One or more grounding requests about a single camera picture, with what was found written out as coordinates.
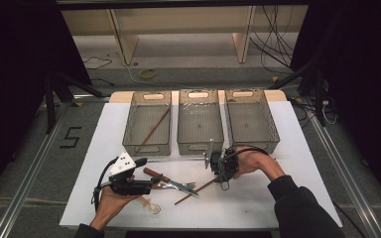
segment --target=white tabletop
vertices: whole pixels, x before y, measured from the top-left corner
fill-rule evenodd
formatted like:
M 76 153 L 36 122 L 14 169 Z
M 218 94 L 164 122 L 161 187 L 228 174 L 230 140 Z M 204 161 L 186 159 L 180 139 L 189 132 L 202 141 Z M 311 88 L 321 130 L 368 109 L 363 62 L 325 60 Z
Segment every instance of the white tabletop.
M 179 155 L 176 142 L 178 101 L 173 101 L 173 105 L 172 154 L 164 158 L 149 158 L 146 167 L 179 182 L 194 181 L 198 188 L 213 179 L 214 174 L 209 168 L 204 168 L 202 156 Z M 269 102 L 269 105 L 281 139 L 271 156 L 277 158 L 297 185 L 308 187 L 319 204 L 342 226 L 291 104 Z M 90 204 L 92 191 L 107 163 L 124 151 L 122 139 L 128 112 L 128 103 L 107 103 L 104 106 L 61 226 L 75 228 L 79 223 L 88 224 L 94 217 L 94 206 Z M 222 104 L 221 116 L 224 147 L 228 147 Z M 135 179 L 150 179 L 143 174 L 143 168 L 135 170 Z M 184 192 L 153 189 L 151 194 L 144 196 L 161 206 L 159 214 L 152 215 L 140 202 L 132 201 L 109 226 L 125 230 L 274 230 L 278 228 L 278 222 L 268 183 L 262 172 L 256 172 L 232 179 L 229 190 L 222 190 L 218 183 L 213 183 L 201 190 L 199 197 L 190 197 L 178 205 L 175 202 L 186 195 Z

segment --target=storage bin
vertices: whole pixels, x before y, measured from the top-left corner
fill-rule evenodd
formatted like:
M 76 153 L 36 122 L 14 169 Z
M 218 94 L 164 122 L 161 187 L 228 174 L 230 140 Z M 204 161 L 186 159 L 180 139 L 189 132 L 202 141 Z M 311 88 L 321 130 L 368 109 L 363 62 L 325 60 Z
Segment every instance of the storage bin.
M 180 154 L 202 155 L 211 139 L 213 149 L 221 151 L 224 134 L 217 90 L 181 90 L 178 119 Z
M 122 145 L 131 157 L 168 156 L 172 92 L 134 92 Z
M 255 146 L 273 153 L 280 137 L 264 90 L 226 90 L 225 100 L 230 145 Z

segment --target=wooden stick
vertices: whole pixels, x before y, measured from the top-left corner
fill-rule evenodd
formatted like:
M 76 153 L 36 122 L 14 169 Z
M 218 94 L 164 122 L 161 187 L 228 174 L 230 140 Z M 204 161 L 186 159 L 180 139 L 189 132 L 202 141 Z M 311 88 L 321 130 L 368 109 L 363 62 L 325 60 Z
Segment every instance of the wooden stick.
M 156 130 L 156 128 L 160 125 L 160 123 L 163 121 L 163 119 L 166 117 L 166 115 L 168 114 L 168 112 L 170 111 L 170 107 L 165 111 L 165 113 L 163 113 L 162 117 L 160 118 L 160 120 L 157 122 L 157 124 L 153 127 L 153 129 L 151 129 L 150 133 L 148 133 L 147 137 L 144 139 L 144 141 L 141 143 L 141 146 L 144 145 L 148 139 L 150 138 L 150 136 L 153 134 L 153 132 Z M 141 148 L 139 148 L 138 150 L 135 150 L 135 155 L 141 150 Z
M 214 178 L 213 180 L 207 182 L 207 183 L 204 184 L 202 187 L 198 188 L 198 189 L 196 190 L 196 192 L 198 192 L 198 191 L 204 189 L 206 186 L 212 184 L 212 183 L 215 182 L 217 179 L 218 179 L 218 178 Z M 175 202 L 175 205 L 177 205 L 177 204 L 181 203 L 182 201 L 188 199 L 190 196 L 191 196 L 191 194 L 188 194 L 188 195 L 185 196 L 184 198 L 182 198 L 182 199 L 180 199 L 179 201 Z

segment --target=metal rail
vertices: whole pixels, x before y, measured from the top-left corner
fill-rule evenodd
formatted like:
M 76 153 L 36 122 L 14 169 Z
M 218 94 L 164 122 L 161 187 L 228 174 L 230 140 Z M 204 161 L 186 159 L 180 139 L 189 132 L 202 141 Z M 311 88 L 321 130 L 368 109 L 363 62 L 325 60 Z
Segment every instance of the metal rail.
M 38 153 L 33 159 L 33 162 L 24 176 L 23 181 L 20 184 L 17 192 L 9 203 L 5 213 L 0 219 L 0 237 L 8 237 L 20 211 L 23 207 L 23 203 L 30 192 L 30 189 L 33 186 L 34 181 L 36 180 L 37 175 L 40 172 L 43 162 L 45 161 L 49 150 L 55 140 L 56 135 L 58 134 L 60 125 L 64 116 L 70 108 L 70 103 L 63 103 L 60 107 L 60 112 L 58 114 L 58 119 L 53 130 L 46 135 L 45 140 L 43 141 Z
M 381 225 L 379 224 L 376 214 L 355 182 L 354 177 L 351 175 L 344 159 L 327 133 L 326 128 L 322 127 L 316 118 L 312 119 L 312 123 L 368 234 L 370 237 L 381 238 Z

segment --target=human hand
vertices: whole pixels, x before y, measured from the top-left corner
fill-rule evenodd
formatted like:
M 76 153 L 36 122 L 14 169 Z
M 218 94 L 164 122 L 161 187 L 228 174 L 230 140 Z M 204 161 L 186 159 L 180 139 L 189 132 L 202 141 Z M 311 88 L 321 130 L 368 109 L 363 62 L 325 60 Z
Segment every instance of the human hand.
M 249 147 L 239 147 L 236 149 L 236 152 L 248 148 Z M 239 170 L 236 172 L 236 174 L 234 174 L 234 179 L 238 179 L 244 174 L 250 174 L 257 170 L 264 172 L 270 181 L 285 175 L 283 169 L 281 169 L 280 165 L 275 159 L 260 152 L 247 151 L 238 154 L 237 157 Z
M 95 217 L 89 226 L 102 231 L 110 220 L 113 219 L 113 217 L 115 217 L 126 204 L 137 197 L 139 197 L 139 195 L 119 195 L 109 186 L 105 186 L 101 190 L 100 204 L 98 205 Z

